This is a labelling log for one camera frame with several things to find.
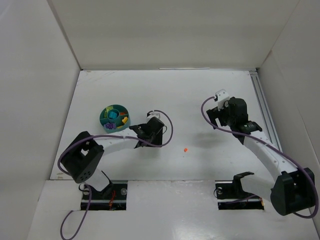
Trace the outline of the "yellow curved lego brick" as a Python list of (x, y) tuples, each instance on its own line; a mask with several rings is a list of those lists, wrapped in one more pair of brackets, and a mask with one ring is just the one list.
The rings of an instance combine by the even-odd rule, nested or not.
[(122, 123), (123, 123), (123, 124), (126, 124), (126, 123), (127, 123), (127, 121), (128, 121), (128, 119), (129, 119), (129, 118), (128, 118), (127, 116), (126, 116), (126, 117), (124, 117), (124, 118), (122, 119)]

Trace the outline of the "teal rounded lego brick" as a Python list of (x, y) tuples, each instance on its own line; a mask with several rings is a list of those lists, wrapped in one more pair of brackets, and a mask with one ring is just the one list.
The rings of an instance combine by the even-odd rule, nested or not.
[(116, 119), (117, 117), (119, 116), (119, 112), (118, 111), (109, 111), (108, 113), (107, 113), (107, 117), (109, 118), (109, 119), (111, 119), (111, 120), (114, 120), (114, 119)]

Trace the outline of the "purple curved lego brick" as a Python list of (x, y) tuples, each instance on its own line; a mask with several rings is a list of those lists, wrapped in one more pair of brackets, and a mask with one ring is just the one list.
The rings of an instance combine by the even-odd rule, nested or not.
[(107, 130), (115, 130), (117, 128), (116, 124), (113, 122), (108, 122), (108, 123), (104, 124), (103, 127)]

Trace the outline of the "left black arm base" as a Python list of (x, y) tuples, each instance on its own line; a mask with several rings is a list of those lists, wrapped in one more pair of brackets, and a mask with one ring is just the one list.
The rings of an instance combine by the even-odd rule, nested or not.
[(82, 193), (81, 210), (125, 211), (127, 208), (128, 181), (110, 180), (102, 171), (96, 171), (93, 179), (78, 186)]

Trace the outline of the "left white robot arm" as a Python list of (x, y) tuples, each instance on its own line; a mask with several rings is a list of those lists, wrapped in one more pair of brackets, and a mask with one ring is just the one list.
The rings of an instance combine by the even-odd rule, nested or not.
[(146, 123), (132, 125), (114, 134), (91, 135), (83, 131), (71, 142), (58, 159), (58, 168), (77, 184), (86, 184), (100, 194), (108, 194), (112, 181), (98, 169), (103, 156), (141, 147), (157, 147), (164, 123), (152, 117)]

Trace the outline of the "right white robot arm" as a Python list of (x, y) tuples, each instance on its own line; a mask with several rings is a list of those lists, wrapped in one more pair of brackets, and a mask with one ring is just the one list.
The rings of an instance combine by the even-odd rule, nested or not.
[(238, 173), (232, 182), (216, 185), (217, 198), (228, 199), (230, 204), (262, 198), (281, 216), (294, 214), (303, 219), (314, 218), (320, 203), (313, 171), (303, 168), (270, 142), (263, 129), (249, 120), (244, 99), (230, 97), (225, 91), (208, 99), (214, 100), (217, 106), (201, 110), (205, 121), (214, 129), (232, 134), (272, 176), (268, 181), (250, 171)]

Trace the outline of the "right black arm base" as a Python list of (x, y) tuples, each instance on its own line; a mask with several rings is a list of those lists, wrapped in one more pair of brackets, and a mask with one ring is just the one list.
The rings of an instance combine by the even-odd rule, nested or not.
[(219, 210), (264, 210), (263, 200), (243, 190), (241, 179), (254, 175), (247, 171), (233, 176), (232, 180), (216, 180), (213, 195)]

